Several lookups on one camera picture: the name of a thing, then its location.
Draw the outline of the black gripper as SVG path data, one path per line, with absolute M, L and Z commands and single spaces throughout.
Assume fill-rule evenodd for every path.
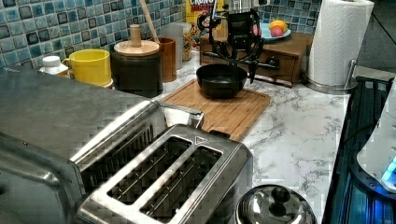
M 233 11 L 227 16 L 228 37 L 227 42 L 231 46 L 219 43 L 214 46 L 214 51 L 221 59 L 228 63 L 238 63 L 238 50 L 257 51 L 262 47 L 262 34 L 260 27 L 260 17 L 256 10 L 249 8 L 247 10 Z M 258 63 L 253 61 L 249 64 L 249 81 L 253 83 Z

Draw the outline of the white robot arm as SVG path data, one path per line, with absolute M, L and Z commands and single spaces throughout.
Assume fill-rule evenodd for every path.
M 360 120 L 361 131 L 342 133 L 356 116 L 347 115 L 351 96 L 319 93 L 299 84 L 291 89 L 251 84 L 268 93 L 271 103 L 243 142 L 251 149 L 253 185 L 278 184 L 303 194 L 309 201 L 326 201 L 335 165 L 345 165 L 379 189 L 390 185 L 395 160 L 395 123 L 386 113 L 375 121 Z

